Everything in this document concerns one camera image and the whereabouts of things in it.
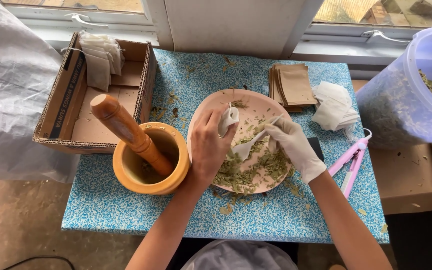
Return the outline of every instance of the blue plastic bucket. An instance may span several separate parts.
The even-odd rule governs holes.
[[[432,93],[419,69],[432,80],[432,28],[415,34],[403,55],[356,92],[371,147],[432,143]]]

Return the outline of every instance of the white wall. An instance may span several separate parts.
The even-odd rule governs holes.
[[[177,52],[279,59],[305,1],[166,0],[165,5]]]

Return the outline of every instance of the mortar and pestle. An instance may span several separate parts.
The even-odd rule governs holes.
[[[173,193],[190,165],[183,135],[165,123],[138,125],[110,95],[98,95],[90,105],[93,115],[121,139],[113,154],[113,170],[118,181],[137,193]]]

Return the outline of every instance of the white plastic spoon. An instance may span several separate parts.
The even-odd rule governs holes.
[[[283,114],[281,114],[280,116],[276,117],[276,119],[274,119],[271,124],[276,123],[276,121],[279,120],[279,118],[281,118],[283,116]],[[261,132],[259,132],[252,140],[250,140],[247,143],[244,144],[238,144],[235,147],[233,147],[231,149],[231,151],[233,151],[233,154],[238,154],[238,156],[241,158],[241,161],[245,161],[248,156],[249,156],[249,151],[251,150],[251,147],[253,146],[253,144],[255,144],[255,142],[257,142],[259,140],[259,138],[261,138],[263,136],[263,134],[265,134],[266,131],[263,130]]]

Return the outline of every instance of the black cable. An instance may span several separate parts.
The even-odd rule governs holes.
[[[71,270],[75,270],[74,265],[73,265],[73,264],[72,264],[68,259],[66,259],[65,257],[61,257],[61,256],[52,256],[52,255],[41,255],[41,256],[34,256],[34,257],[30,257],[30,258],[27,258],[27,259],[25,259],[25,260],[22,260],[22,261],[20,261],[20,262],[18,262],[18,263],[15,263],[15,264],[13,264],[13,265],[7,267],[7,268],[4,268],[3,270],[9,270],[9,269],[11,269],[11,268],[13,268],[13,267],[15,267],[15,266],[18,266],[18,265],[20,265],[20,264],[22,264],[22,263],[27,262],[27,261],[31,261],[31,260],[34,260],[34,259],[44,259],[44,258],[46,258],[46,259],[49,258],[49,259],[58,259],[58,260],[63,260],[63,261],[65,261],[65,262],[67,262],[67,263],[69,264],[69,267],[71,267]]]

